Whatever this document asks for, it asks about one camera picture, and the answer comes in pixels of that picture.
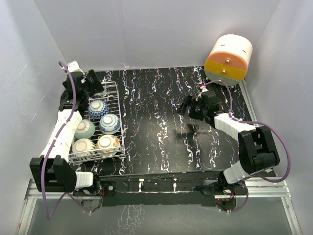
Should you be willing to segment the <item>red patterned bowl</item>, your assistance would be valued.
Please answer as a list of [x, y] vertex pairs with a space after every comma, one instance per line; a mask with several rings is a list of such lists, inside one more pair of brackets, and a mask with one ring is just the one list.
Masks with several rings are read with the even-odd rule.
[[89, 104], [89, 116], [94, 120], [100, 120], [110, 112], [110, 107], [101, 100], [94, 100]]

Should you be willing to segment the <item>blue patterned bowl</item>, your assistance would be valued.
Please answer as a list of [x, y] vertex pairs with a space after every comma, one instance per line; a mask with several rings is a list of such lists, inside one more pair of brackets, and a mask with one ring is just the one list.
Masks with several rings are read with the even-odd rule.
[[113, 135], [121, 128], [120, 118], [114, 114], [106, 114], [99, 121], [100, 131], [104, 134]]

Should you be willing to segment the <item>mint green bowl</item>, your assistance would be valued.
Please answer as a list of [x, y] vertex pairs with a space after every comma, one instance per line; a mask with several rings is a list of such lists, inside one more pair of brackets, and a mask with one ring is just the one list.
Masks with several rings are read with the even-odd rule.
[[75, 131], [75, 138], [77, 139], [90, 139], [95, 133], [95, 125], [87, 119], [83, 119]]

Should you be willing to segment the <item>white bowl orange rim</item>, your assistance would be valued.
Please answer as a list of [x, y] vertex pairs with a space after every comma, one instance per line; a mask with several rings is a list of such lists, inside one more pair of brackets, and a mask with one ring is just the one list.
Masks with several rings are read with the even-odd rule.
[[95, 144], [90, 139], [77, 140], [72, 148], [75, 157], [86, 157], [96, 152]]

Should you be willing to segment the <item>white floral bowl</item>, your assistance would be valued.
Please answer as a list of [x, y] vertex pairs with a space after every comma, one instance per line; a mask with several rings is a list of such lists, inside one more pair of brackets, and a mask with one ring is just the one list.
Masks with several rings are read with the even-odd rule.
[[96, 152], [102, 157], [113, 157], [122, 150], [120, 140], [114, 135], [101, 135], [96, 144]]

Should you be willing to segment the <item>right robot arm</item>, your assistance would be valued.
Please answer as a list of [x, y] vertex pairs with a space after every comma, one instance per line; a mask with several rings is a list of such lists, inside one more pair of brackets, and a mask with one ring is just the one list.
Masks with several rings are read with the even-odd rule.
[[197, 186], [197, 191], [230, 194], [244, 179], [280, 163], [271, 130], [235, 120], [219, 108], [217, 97], [212, 91], [202, 92], [197, 97], [185, 96], [177, 113], [182, 116], [187, 113], [191, 119], [204, 120], [238, 143], [239, 160], [221, 171], [217, 181]]

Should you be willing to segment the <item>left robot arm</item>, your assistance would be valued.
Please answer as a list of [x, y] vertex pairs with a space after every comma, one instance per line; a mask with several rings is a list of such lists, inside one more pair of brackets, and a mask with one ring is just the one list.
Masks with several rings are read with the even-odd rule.
[[47, 146], [32, 158], [30, 170], [40, 192], [73, 192], [84, 188], [90, 195], [100, 192], [101, 183], [91, 172], [77, 172], [69, 165], [74, 134], [88, 107], [89, 97], [104, 91], [94, 70], [71, 72], [63, 82], [58, 119]]

